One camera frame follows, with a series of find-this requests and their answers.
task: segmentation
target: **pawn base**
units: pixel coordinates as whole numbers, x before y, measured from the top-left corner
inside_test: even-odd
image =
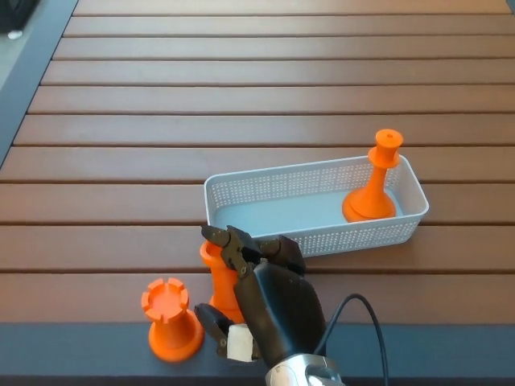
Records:
[[[150,349],[154,352],[155,356],[165,362],[181,362],[191,358],[200,349],[202,342],[204,341],[204,328],[193,311],[187,310],[187,317],[191,319],[192,323],[195,323],[195,332],[192,336],[192,340],[190,340],[185,346],[177,348],[169,347],[166,342],[163,342],[160,337],[155,334],[155,322],[152,323],[148,334],[148,340]]]
[[[370,221],[370,220],[379,220],[379,219],[387,219],[390,217],[395,217],[395,204],[392,199],[385,195],[385,204],[386,209],[384,211],[384,215],[381,217],[365,217],[362,214],[358,213],[354,207],[352,207],[352,201],[356,198],[356,195],[360,192],[360,190],[351,191],[344,199],[344,203],[342,204],[342,212],[344,214],[345,219],[349,223],[356,223],[358,221]]]

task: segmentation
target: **robotic hand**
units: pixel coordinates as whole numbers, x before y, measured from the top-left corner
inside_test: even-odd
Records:
[[[202,235],[222,248],[224,263],[237,271],[234,293],[243,327],[252,337],[252,359],[263,359],[269,368],[266,384],[342,386],[336,365],[325,357],[326,322],[316,292],[304,278],[306,266],[297,243],[284,236],[255,240],[230,226],[203,226]],[[205,303],[195,313],[218,342],[218,355],[227,357],[234,322]]]

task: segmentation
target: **black cable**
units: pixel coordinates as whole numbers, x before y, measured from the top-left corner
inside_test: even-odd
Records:
[[[328,338],[332,332],[332,329],[334,328],[334,326],[336,325],[336,322],[338,321],[338,317],[340,316],[342,309],[345,307],[345,305],[347,303],[349,303],[353,299],[358,299],[365,305],[365,307],[367,308],[367,311],[370,314],[370,318],[372,318],[373,325],[374,325],[374,327],[376,327],[377,338],[379,339],[379,348],[381,350],[381,362],[382,362],[382,366],[383,366],[383,382],[384,382],[385,386],[388,386],[389,373],[388,373],[388,360],[386,358],[385,340],[383,339],[383,334],[381,332],[381,326],[379,324],[379,321],[377,320],[376,313],[373,312],[372,306],[370,305],[369,301],[363,295],[359,295],[359,294],[348,295],[340,303],[338,308],[336,308],[335,313],[332,315],[331,321],[328,324],[328,328],[323,333],[322,338],[320,338],[320,342],[319,342],[318,346],[316,347],[314,354],[315,355],[321,354],[323,348],[325,347],[326,343],[328,342]]]

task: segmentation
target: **perforated basket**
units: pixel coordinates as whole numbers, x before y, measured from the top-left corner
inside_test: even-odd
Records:
[[[305,257],[407,241],[429,203],[407,159],[388,170],[385,191],[394,218],[348,223],[344,197],[369,181],[367,156],[213,175],[204,184],[208,224],[266,239],[282,234]]]

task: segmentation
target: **wooden table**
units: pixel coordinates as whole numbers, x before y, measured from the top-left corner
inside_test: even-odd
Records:
[[[52,30],[56,50],[25,50],[25,69],[41,75],[51,61],[37,91],[38,72],[11,77],[25,106],[3,105],[13,136],[26,115],[0,170],[1,377],[260,384],[262,368],[230,367],[209,341],[193,362],[159,363],[141,292],[172,276],[192,305],[209,299],[199,225],[210,175],[362,155],[391,127],[431,210],[405,244],[310,258],[324,312],[365,295],[386,325],[392,375],[409,384],[515,380],[515,18],[505,0],[47,6],[57,27],[38,31]],[[43,38],[31,39],[35,49]],[[344,374],[379,379],[365,311],[352,305],[340,321],[351,324],[330,347]]]

